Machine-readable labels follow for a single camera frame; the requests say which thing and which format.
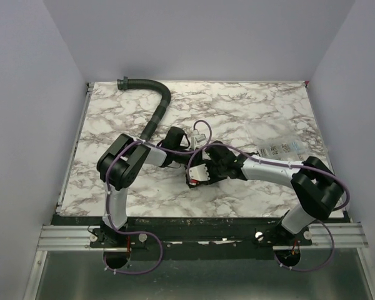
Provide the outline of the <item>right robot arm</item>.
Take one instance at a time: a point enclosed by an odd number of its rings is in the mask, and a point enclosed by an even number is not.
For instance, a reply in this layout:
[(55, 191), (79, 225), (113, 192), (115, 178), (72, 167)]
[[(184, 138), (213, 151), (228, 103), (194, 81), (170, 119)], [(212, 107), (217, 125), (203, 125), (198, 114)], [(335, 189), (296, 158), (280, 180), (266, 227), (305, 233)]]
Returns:
[(318, 158), (309, 156), (303, 162), (266, 159), (243, 152), (221, 142), (205, 148), (210, 157), (209, 177), (266, 181), (291, 188), (299, 203), (290, 209), (274, 230), (279, 239), (292, 239), (315, 220), (327, 220), (342, 209), (342, 196), (349, 200), (347, 186)]

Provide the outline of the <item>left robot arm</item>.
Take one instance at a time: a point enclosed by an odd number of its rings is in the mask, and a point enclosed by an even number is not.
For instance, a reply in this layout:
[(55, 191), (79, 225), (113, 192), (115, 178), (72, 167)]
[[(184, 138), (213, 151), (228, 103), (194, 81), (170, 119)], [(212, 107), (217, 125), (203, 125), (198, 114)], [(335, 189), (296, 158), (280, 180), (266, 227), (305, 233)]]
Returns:
[(177, 220), (175, 217), (164, 220), (133, 217), (129, 220), (126, 204), (128, 189), (145, 164), (164, 170), (178, 163), (184, 171), (187, 170), (191, 143), (183, 146), (183, 139), (188, 139), (185, 131), (174, 126), (156, 146), (145, 144), (144, 139), (135, 141), (121, 134), (102, 155), (96, 169), (106, 187), (106, 202), (100, 228), (91, 231), (91, 237), (96, 238), (90, 242), (91, 248), (130, 248), (136, 240), (134, 235), (157, 239), (161, 228)]

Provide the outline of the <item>black folding umbrella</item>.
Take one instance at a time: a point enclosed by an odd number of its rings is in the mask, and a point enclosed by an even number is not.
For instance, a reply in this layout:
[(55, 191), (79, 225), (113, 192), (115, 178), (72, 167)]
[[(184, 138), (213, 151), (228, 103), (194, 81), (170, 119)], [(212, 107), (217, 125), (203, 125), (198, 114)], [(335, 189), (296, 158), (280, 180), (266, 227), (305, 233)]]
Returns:
[(211, 159), (203, 158), (203, 152), (193, 157), (191, 162), (185, 165), (186, 184), (189, 189), (199, 186), (210, 186), (227, 179), (218, 172), (216, 164)]

